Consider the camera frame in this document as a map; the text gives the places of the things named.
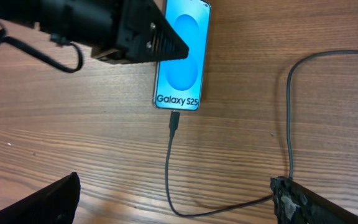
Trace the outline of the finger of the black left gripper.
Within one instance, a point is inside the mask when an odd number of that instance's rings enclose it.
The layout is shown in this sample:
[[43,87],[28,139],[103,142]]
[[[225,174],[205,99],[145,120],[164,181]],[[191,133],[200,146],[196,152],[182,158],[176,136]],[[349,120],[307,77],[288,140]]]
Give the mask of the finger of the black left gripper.
[[150,0],[124,1],[121,47],[130,63],[184,59],[189,52],[189,47]]

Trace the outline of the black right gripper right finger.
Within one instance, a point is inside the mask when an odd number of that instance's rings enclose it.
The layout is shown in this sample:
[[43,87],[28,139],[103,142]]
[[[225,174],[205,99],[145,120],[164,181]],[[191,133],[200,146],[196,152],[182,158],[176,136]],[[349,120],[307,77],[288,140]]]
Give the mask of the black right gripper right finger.
[[270,179],[278,224],[358,224],[358,216],[287,177]]

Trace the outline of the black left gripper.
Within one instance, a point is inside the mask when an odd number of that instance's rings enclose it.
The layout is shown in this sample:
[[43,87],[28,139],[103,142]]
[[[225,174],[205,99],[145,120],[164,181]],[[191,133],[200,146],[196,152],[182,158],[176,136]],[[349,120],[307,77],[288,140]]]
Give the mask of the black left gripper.
[[91,56],[116,63],[126,48],[120,43],[122,1],[0,0],[0,19],[41,32],[59,45],[76,42],[92,48]]

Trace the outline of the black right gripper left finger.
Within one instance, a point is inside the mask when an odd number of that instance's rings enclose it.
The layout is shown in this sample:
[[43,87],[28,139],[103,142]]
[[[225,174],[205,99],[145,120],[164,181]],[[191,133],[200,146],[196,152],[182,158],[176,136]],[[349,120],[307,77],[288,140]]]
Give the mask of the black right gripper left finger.
[[72,224],[80,201],[76,172],[0,210],[0,224]]

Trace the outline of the blue Galaxy S25 smartphone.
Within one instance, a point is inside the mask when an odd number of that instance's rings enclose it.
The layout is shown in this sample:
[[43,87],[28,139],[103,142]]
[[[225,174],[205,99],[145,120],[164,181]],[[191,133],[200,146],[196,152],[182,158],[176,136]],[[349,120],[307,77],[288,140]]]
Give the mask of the blue Galaxy S25 smartphone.
[[196,111],[201,102],[211,5],[204,0],[168,0],[165,18],[189,47],[185,59],[157,64],[156,108]]

